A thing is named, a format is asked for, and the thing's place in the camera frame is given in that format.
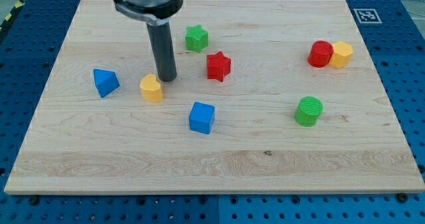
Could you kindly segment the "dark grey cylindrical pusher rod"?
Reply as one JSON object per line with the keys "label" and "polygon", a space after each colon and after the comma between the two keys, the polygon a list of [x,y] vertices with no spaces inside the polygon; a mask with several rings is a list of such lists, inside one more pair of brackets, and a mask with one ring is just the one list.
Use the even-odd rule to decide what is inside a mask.
{"label": "dark grey cylindrical pusher rod", "polygon": [[147,24],[147,32],[159,79],[163,82],[175,80],[177,68],[169,23],[160,26]]}

